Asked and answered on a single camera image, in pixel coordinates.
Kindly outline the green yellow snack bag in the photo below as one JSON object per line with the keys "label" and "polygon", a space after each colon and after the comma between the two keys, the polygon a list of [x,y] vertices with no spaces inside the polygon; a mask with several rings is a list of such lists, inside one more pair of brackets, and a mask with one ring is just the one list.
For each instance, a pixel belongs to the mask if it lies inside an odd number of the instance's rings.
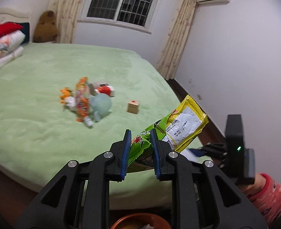
{"label": "green yellow snack bag", "polygon": [[132,140],[128,169],[129,173],[153,169],[153,146],[150,131],[156,130],[158,139],[168,143],[172,150],[180,153],[197,138],[209,123],[196,101],[187,95],[181,104],[162,119],[148,126]]}

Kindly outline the orange plastic trash bin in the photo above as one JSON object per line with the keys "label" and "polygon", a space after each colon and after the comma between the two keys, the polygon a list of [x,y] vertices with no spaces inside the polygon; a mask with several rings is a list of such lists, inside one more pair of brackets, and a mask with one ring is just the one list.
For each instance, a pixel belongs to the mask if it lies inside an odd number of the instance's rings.
{"label": "orange plastic trash bin", "polygon": [[162,217],[149,214],[137,213],[130,214],[119,219],[112,227],[113,228],[168,228],[171,229],[170,224]]}

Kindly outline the pink fuzzy sleeve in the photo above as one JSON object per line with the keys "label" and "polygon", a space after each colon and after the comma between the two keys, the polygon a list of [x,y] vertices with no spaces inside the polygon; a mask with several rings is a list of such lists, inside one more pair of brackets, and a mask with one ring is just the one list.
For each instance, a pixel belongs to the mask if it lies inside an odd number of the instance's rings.
{"label": "pink fuzzy sleeve", "polygon": [[257,173],[252,185],[239,189],[265,218],[268,228],[281,229],[281,185],[265,173]]}

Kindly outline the small white bottle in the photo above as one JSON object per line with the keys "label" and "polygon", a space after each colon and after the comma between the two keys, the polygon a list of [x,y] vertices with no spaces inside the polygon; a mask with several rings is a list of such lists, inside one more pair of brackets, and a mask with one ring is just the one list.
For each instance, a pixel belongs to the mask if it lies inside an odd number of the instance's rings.
{"label": "small white bottle", "polygon": [[93,121],[91,118],[89,118],[88,116],[83,118],[83,122],[87,127],[92,127],[93,126]]}

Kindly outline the small wooden cube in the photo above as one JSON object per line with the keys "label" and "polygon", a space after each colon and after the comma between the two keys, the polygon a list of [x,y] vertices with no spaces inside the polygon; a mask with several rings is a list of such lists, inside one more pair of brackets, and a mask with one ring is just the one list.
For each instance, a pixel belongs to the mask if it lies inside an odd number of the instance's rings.
{"label": "small wooden cube", "polygon": [[137,100],[129,101],[128,105],[127,105],[127,112],[137,114],[139,111],[139,105],[140,105],[140,102]]}

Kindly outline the floral curtain right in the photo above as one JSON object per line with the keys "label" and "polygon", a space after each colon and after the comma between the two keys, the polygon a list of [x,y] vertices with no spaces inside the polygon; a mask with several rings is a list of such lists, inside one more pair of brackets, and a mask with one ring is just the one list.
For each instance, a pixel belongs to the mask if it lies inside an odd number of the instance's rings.
{"label": "floral curtain right", "polygon": [[196,0],[178,0],[156,69],[166,80],[173,79],[191,30]]}

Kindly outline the floral curtain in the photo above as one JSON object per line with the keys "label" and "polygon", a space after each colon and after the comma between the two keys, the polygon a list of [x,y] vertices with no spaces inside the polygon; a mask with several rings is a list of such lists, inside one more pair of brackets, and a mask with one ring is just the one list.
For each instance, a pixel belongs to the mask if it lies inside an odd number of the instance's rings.
{"label": "floral curtain", "polygon": [[49,0],[48,10],[55,13],[56,26],[59,30],[58,43],[73,43],[82,2],[83,0]]}
{"label": "floral curtain", "polygon": [[173,79],[191,30],[196,0],[178,0],[156,69],[166,80]]}

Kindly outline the light blue plastic toy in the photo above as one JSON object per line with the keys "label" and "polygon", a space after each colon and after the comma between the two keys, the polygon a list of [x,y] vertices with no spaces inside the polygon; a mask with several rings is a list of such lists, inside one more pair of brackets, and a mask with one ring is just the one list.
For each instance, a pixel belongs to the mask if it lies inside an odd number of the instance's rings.
{"label": "light blue plastic toy", "polygon": [[101,93],[90,97],[90,105],[94,120],[100,122],[102,118],[109,114],[112,101],[108,95]]}

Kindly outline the green bed blanket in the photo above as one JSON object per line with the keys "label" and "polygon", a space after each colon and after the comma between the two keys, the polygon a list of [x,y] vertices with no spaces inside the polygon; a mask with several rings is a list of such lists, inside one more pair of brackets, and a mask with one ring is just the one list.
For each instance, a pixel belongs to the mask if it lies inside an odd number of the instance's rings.
{"label": "green bed blanket", "polygon": [[[114,87],[110,113],[92,127],[60,102],[60,90],[82,77]],[[131,100],[140,102],[128,113]],[[0,170],[39,192],[70,160],[87,162],[126,129],[136,136],[168,115],[179,99],[137,53],[80,44],[29,44],[0,69]]]}

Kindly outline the yellow dinosaur toy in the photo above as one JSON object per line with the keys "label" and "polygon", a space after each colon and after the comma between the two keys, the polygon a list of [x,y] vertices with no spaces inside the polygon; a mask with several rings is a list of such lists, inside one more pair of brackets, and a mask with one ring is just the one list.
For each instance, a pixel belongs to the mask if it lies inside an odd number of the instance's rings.
{"label": "yellow dinosaur toy", "polygon": [[61,92],[61,95],[60,95],[61,104],[66,105],[66,106],[75,105],[75,97],[73,96],[73,91],[70,88],[65,87],[65,88],[61,89],[60,92]]}

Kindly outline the orange white snack bag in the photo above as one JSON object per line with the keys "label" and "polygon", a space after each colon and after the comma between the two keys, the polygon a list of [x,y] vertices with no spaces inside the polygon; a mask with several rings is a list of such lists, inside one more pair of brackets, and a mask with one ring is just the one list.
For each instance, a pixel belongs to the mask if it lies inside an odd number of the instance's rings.
{"label": "orange white snack bag", "polygon": [[76,114],[77,121],[84,122],[84,119],[89,114],[90,109],[90,89],[87,77],[82,77],[76,84],[75,90],[75,102],[76,102]]}

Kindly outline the red white carton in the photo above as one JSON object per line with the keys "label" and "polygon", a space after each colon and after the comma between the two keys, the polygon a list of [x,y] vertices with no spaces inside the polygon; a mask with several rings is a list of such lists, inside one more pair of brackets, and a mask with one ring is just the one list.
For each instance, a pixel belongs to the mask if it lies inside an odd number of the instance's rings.
{"label": "red white carton", "polygon": [[91,95],[96,96],[97,94],[106,94],[109,97],[114,97],[114,88],[113,86],[108,85],[107,83],[94,82],[89,84]]}

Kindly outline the barred window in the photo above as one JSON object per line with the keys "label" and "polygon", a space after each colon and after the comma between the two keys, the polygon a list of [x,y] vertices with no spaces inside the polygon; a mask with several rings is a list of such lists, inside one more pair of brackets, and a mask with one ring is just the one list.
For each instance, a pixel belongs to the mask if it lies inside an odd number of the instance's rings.
{"label": "barred window", "polygon": [[161,0],[84,0],[78,22],[96,23],[151,34]]}

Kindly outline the brown plush toy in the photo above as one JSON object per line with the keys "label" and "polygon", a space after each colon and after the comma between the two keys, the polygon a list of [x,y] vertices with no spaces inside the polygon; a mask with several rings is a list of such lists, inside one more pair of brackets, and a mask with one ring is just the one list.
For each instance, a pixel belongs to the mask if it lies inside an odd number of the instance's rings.
{"label": "brown plush toy", "polygon": [[55,13],[51,10],[45,11],[39,18],[34,30],[33,42],[45,43],[55,42],[59,35]]}

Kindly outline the red pillow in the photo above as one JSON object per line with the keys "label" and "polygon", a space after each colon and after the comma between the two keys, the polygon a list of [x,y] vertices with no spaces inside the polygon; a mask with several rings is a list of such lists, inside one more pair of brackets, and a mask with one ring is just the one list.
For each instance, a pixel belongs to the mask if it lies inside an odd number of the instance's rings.
{"label": "red pillow", "polygon": [[23,29],[22,25],[13,22],[0,24],[0,38],[21,29]]}

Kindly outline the white blue headboard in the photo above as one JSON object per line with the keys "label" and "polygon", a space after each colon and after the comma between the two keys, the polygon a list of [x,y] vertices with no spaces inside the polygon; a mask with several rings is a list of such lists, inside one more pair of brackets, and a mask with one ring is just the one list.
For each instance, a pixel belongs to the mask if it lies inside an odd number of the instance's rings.
{"label": "white blue headboard", "polygon": [[23,26],[21,32],[25,35],[22,44],[28,44],[31,41],[31,19],[32,12],[18,11],[12,8],[0,8],[0,24],[14,22]]}

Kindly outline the floral curtain left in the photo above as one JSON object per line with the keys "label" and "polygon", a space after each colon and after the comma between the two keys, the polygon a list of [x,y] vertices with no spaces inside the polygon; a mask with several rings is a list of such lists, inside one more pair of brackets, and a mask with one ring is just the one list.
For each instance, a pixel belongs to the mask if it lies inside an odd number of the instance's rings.
{"label": "floral curtain left", "polygon": [[48,10],[55,13],[56,26],[59,30],[58,43],[73,43],[82,2],[83,0],[49,0]]}

